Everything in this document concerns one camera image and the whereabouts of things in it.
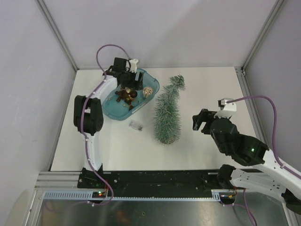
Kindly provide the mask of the gold mirror ball ornament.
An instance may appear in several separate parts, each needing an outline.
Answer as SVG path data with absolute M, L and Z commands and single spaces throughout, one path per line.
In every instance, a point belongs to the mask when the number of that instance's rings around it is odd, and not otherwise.
M 148 98 L 150 95 L 153 93 L 153 88 L 152 87 L 144 87 L 143 88 L 143 97 Z

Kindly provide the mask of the small frosted christmas tree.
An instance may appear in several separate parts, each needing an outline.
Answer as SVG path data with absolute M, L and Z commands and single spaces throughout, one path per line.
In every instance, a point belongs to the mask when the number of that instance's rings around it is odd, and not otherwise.
M 156 99 L 154 112 L 154 136 L 164 145 L 171 145 L 181 136 L 181 115 L 178 101 L 185 90 L 182 75 L 169 78 L 169 84 Z

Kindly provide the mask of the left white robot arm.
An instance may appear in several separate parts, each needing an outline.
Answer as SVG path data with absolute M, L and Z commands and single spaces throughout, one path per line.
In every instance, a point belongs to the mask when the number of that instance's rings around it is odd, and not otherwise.
M 77 95 L 74 99 L 73 123 L 78 132 L 83 134 L 85 142 L 86 160 L 84 168 L 98 171 L 102 166 L 98 151 L 98 133 L 103 127 L 102 102 L 114 89 L 117 90 L 117 101 L 124 100 L 129 110 L 134 106 L 132 102 L 138 96 L 138 90 L 143 89 L 143 73 L 139 73 L 138 59 L 114 59 L 114 63 L 103 72 L 101 83 L 86 96 Z

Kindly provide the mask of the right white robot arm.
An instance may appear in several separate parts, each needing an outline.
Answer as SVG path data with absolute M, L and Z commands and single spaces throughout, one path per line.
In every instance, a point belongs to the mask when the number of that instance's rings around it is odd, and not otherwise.
M 282 203 L 296 214 L 301 213 L 301 180 L 283 167 L 277 166 L 271 149 L 259 139 L 239 133 L 229 118 L 218 118 L 216 112 L 202 109 L 192 117 L 193 130 L 210 135 L 218 150 L 242 166 L 252 167 L 265 174 L 261 178 L 224 164 L 219 169 L 217 184 L 222 189 L 246 188 Z

